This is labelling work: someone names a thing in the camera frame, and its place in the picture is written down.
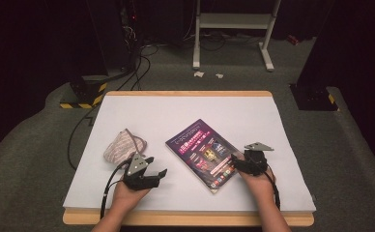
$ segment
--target black cable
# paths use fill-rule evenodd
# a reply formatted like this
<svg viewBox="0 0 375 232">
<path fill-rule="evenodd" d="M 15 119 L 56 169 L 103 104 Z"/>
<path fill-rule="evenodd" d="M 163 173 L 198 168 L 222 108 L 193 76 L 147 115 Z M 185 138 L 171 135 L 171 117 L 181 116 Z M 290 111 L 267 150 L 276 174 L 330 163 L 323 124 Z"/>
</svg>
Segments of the black cable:
<svg viewBox="0 0 375 232">
<path fill-rule="evenodd" d="M 139 64 L 137 65 L 137 67 L 136 67 L 135 71 L 133 72 L 133 74 L 121 86 L 119 86 L 119 88 L 116 89 L 116 91 L 120 91 L 122 89 L 122 87 L 124 87 L 137 74 L 137 71 L 140 68 L 140 64 L 141 64 L 141 61 L 139 59 Z"/>
<path fill-rule="evenodd" d="M 229 42 L 230 39 L 227 39 L 226 40 L 226 43 L 227 44 L 254 44 L 254 43 L 258 43 L 260 42 L 260 39 L 262 39 L 262 37 L 249 37 L 247 39 L 243 38 L 244 40 L 242 42 Z"/>
<path fill-rule="evenodd" d="M 114 75 L 114 76 L 110 76 L 106 79 L 88 80 L 87 82 L 92 83 L 92 84 L 104 84 L 104 83 L 110 82 L 112 80 L 117 80 L 117 79 L 123 78 L 123 77 L 129 75 L 132 71 L 134 71 L 134 67 L 128 67 L 127 70 L 123 73 L 120 73 L 120 74 L 117 74 L 117 75 Z"/>
<path fill-rule="evenodd" d="M 154 48 L 156 48 L 156 50 L 154 52 L 151 52 L 151 53 L 148 53 L 148 54 L 142 54 L 142 50 L 147 48 L 147 47 L 154 47 Z M 157 44 L 149 44 L 149 45 L 143 46 L 142 50 L 140 52 L 141 56 L 147 57 L 147 56 L 155 55 L 159 51 L 159 46 Z"/>
<path fill-rule="evenodd" d="M 67 158 L 68 158 L 68 163 L 70 164 L 70 166 L 73 168 L 73 170 L 76 171 L 76 167 L 73 165 L 72 161 L 71 161 L 71 143 L 72 143 L 72 138 L 73 138 L 73 134 L 75 133 L 76 129 L 79 127 L 79 124 L 85 119 L 85 118 L 88 118 L 88 115 L 93 112 L 96 108 L 98 108 L 99 106 L 101 105 L 101 103 L 98 103 L 96 106 L 94 106 L 91 110 L 88 111 L 88 113 L 86 113 L 80 120 L 79 122 L 76 124 L 76 126 L 73 128 L 72 132 L 71 132 L 71 135 L 70 135 L 70 139 L 68 140 L 68 146 L 67 146 Z"/>
<path fill-rule="evenodd" d="M 190 32 L 191 27 L 192 27 L 192 25 L 193 25 L 193 21 L 194 21 L 194 19 L 195 19 L 195 9 L 196 9 L 195 6 L 196 6 L 196 2 L 197 2 L 197 1 L 192 1 L 193 5 L 192 5 L 192 7 L 191 7 L 191 19 L 190 19 L 190 25 L 189 25 L 189 27 L 188 27 L 188 29 L 187 29 L 187 32 L 186 32 L 185 35 L 183 36 L 184 39 L 186 39 L 186 38 L 188 37 L 188 33 Z"/>
<path fill-rule="evenodd" d="M 137 80 L 136 80 L 136 82 L 132 85 L 132 87 L 130 88 L 131 90 L 133 90 L 133 88 L 135 87 L 135 85 L 136 84 L 138 84 L 139 85 L 139 82 L 140 82 L 140 80 L 145 76 L 145 74 L 149 71 L 149 69 L 151 68 L 151 61 L 148 59 L 148 58 L 146 58 L 145 56 L 140 56 L 140 58 L 144 58 L 146 61 L 148 61 L 148 69 L 140 76 L 140 77 L 138 77 L 137 78 Z"/>
<path fill-rule="evenodd" d="M 133 87 L 135 86 L 135 84 L 137 83 L 137 90 L 142 90 L 142 87 L 140 87 L 140 76 L 139 74 L 136 72 L 136 82 L 132 85 L 132 87 L 130 88 L 131 90 L 133 90 Z"/>
<path fill-rule="evenodd" d="M 94 126 L 94 117 L 86 117 L 85 119 L 89 119 L 88 127 Z"/>
<path fill-rule="evenodd" d="M 127 162 L 128 160 L 125 160 L 123 162 L 121 162 L 116 168 L 115 170 L 112 172 L 111 176 L 109 177 L 109 180 L 108 180 L 108 183 L 106 184 L 106 187 L 105 187 L 105 191 L 103 192 L 103 197 L 102 197 L 102 203 L 101 203 L 101 218 L 103 218 L 103 216 L 105 215 L 105 206 L 106 206 L 106 199 L 108 197 L 108 193 L 109 193 L 109 189 L 111 188 L 112 185 L 114 185 L 115 183 L 118 183 L 118 182 L 121 182 L 120 181 L 117 181 L 115 183 L 113 183 L 112 185 L 110 184 L 113 177 L 115 176 L 116 172 L 118 172 L 119 169 L 121 169 L 121 167 Z"/>
<path fill-rule="evenodd" d="M 269 176 L 269 174 L 267 174 L 267 172 L 265 170 L 263 170 L 261 167 L 259 167 L 259 165 L 257 165 L 257 162 L 252 158 L 252 157 L 249 157 L 250 160 L 254 163 L 254 165 L 259 169 L 259 171 L 261 173 L 263 173 L 265 176 L 267 176 L 267 178 L 269 179 L 270 183 L 272 184 L 272 187 L 273 187 L 273 191 L 274 191 L 274 202 L 275 202 L 275 205 L 278 209 L 280 209 L 280 194 L 278 192 L 278 188 L 277 188 L 277 185 L 275 184 L 275 181 L 272 180 L 272 178 Z M 273 170 L 272 168 L 267 164 L 268 168 L 270 168 L 270 170 L 272 171 L 272 175 L 274 176 L 274 173 L 273 173 Z"/>
<path fill-rule="evenodd" d="M 200 47 L 203 48 L 204 50 L 207 50 L 207 51 L 217 51 L 217 50 L 220 50 L 226 44 L 226 39 L 224 37 L 222 37 L 222 36 L 220 36 L 220 38 L 221 38 L 221 40 L 220 40 L 221 41 L 221 45 L 219 47 L 217 47 L 217 48 L 209 49 L 206 46 L 203 46 L 202 44 L 200 45 Z"/>
</svg>

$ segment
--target wooden table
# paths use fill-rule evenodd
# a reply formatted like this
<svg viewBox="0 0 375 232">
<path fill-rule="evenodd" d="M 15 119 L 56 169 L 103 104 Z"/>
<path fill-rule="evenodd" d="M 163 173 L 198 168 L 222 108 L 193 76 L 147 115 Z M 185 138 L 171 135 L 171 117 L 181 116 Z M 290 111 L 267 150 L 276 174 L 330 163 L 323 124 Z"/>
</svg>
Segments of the wooden table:
<svg viewBox="0 0 375 232">
<path fill-rule="evenodd" d="M 121 92 L 109 92 L 106 95 L 108 97 L 113 97 L 113 96 L 136 96 L 136 97 L 171 96 L 171 97 L 268 97 L 268 98 L 272 96 L 272 94 L 267 91 L 207 91 L 207 92 L 203 92 L 203 91 L 121 91 Z M 81 163 L 78 166 L 78 171 L 76 174 L 80 172 L 81 164 L 85 165 L 82 163 L 82 160 L 81 160 Z M 290 226 L 309 226 L 313 224 L 314 222 L 314 217 L 311 212 L 283 212 L 283 215 L 287 223 Z M 66 211 L 63 217 L 63 221 L 66 224 L 96 224 L 99 220 L 100 220 L 99 209 L 66 208 Z M 153 225 L 153 226 L 158 226 L 158 225 L 258 226 L 261 224 L 261 221 L 257 212 L 144 210 L 144 211 L 131 212 L 125 218 L 123 224 L 124 225 L 143 225 L 143 226 L 147 226 L 147 225 Z"/>
</svg>

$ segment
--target hand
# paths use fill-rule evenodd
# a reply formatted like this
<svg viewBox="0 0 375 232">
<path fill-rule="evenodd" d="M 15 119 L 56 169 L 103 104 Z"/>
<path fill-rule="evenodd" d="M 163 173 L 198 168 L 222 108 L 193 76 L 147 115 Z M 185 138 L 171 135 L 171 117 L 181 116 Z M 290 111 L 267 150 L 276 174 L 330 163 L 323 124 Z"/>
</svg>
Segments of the hand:
<svg viewBox="0 0 375 232">
<path fill-rule="evenodd" d="M 112 198 L 112 205 L 105 217 L 94 227 L 93 232 L 119 231 L 125 216 L 136 207 L 137 203 L 150 189 L 132 190 L 123 182 L 118 182 Z"/>
<path fill-rule="evenodd" d="M 150 189 L 132 190 L 123 182 L 116 185 L 114 195 L 112 198 L 111 210 L 119 208 L 125 214 L 136 207 L 137 203 L 146 195 Z"/>
<path fill-rule="evenodd" d="M 259 176 L 252 176 L 240 170 L 238 170 L 238 172 L 245 180 L 245 183 L 257 202 L 261 200 L 274 200 L 272 183 L 264 173 Z M 267 169 L 266 173 L 275 182 L 275 176 L 270 168 Z"/>
</svg>

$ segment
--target black curtain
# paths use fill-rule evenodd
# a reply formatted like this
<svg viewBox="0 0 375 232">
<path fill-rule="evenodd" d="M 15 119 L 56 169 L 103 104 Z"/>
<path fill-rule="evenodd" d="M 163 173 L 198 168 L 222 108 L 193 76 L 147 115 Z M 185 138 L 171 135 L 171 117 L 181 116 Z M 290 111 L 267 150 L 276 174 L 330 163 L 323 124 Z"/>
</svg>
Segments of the black curtain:
<svg viewBox="0 0 375 232">
<path fill-rule="evenodd" d="M 334 0 L 281 0 L 272 38 L 291 35 L 299 41 L 317 37 Z"/>
<path fill-rule="evenodd" d="M 69 81 L 50 39 L 45 1 L 0 3 L 0 142 L 44 108 L 48 94 Z"/>
<path fill-rule="evenodd" d="M 375 155 L 375 0 L 334 2 L 298 85 L 338 87 Z"/>
</svg>

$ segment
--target magazine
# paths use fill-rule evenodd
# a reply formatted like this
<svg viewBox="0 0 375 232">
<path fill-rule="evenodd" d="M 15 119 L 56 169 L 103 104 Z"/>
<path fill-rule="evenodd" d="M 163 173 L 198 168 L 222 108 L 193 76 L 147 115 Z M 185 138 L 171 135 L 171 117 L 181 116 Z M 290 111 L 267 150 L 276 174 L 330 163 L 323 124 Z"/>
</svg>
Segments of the magazine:
<svg viewBox="0 0 375 232">
<path fill-rule="evenodd" d="M 209 188 L 216 193 L 236 174 L 231 154 L 243 154 L 201 119 L 166 141 L 173 151 Z"/>
</svg>

